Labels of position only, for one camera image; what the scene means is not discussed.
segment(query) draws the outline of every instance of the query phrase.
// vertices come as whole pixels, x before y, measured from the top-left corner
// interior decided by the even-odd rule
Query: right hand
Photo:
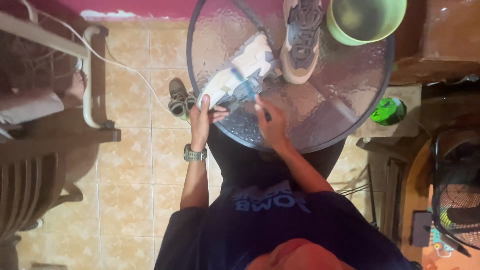
[[[287,117],[281,109],[268,101],[262,100],[258,94],[255,95],[255,100],[257,102],[255,110],[257,111],[260,133],[273,149],[278,151],[279,148],[289,143],[286,133]],[[269,122],[265,117],[264,109],[272,116],[272,120]]]

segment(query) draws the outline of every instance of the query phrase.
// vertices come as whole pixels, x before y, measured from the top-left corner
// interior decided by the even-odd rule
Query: tiled floor
[[[168,84],[174,77],[192,90],[186,36],[185,29],[111,29],[109,57],[140,71],[167,106]],[[97,156],[96,149],[69,154],[68,176],[76,181],[75,175],[82,173],[77,185],[84,200],[51,210],[43,227],[20,234],[17,249],[25,269],[31,262],[67,265],[69,270],[153,268],[168,220],[179,210],[189,125],[165,111],[137,74],[110,64],[106,107],[108,118],[122,130],[122,141],[102,144]],[[349,137],[328,179],[335,189],[351,190],[366,183],[357,176],[367,164],[367,153],[355,143]],[[220,193],[222,177],[212,156],[207,164],[212,202]],[[375,190],[380,209],[383,192]],[[367,219],[372,218],[368,192],[350,199]]]

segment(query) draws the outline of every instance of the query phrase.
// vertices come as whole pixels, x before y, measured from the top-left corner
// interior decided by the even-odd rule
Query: dark pants
[[[345,140],[341,140],[328,148],[304,154],[303,157],[326,179],[344,145]],[[255,185],[264,190],[284,180],[292,181],[295,186],[285,162],[280,159],[264,161],[257,150],[235,142],[215,125],[210,125],[208,146],[222,171],[222,190],[224,186],[230,185],[241,188]]]

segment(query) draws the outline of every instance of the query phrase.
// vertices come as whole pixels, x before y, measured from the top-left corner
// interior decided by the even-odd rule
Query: textured glass
[[[262,18],[274,39],[274,51],[279,51],[286,34],[283,1],[245,1]],[[197,96],[222,63],[257,32],[232,0],[206,1],[192,43]],[[342,45],[330,35],[324,18],[320,58],[309,81],[303,85],[286,84],[283,79],[265,81],[261,95],[286,112],[288,136],[296,149],[311,152],[335,138],[349,135],[347,131],[360,121],[382,89],[386,45],[386,40],[358,47]],[[252,100],[245,99],[228,104],[231,115],[219,125],[247,146],[269,148],[260,135],[253,105]]]

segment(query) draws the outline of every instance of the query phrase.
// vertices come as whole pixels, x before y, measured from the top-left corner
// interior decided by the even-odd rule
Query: toothbrush
[[[247,80],[243,77],[243,75],[240,73],[240,71],[236,68],[232,68],[232,73],[235,75],[237,80],[239,80],[239,81],[243,82],[243,84],[245,84],[251,98],[253,100],[255,100],[255,92],[253,91],[250,84],[247,83]],[[267,122],[270,122],[272,120],[272,116],[270,115],[270,113],[265,108],[264,108],[264,111],[265,111],[265,118],[266,118]]]

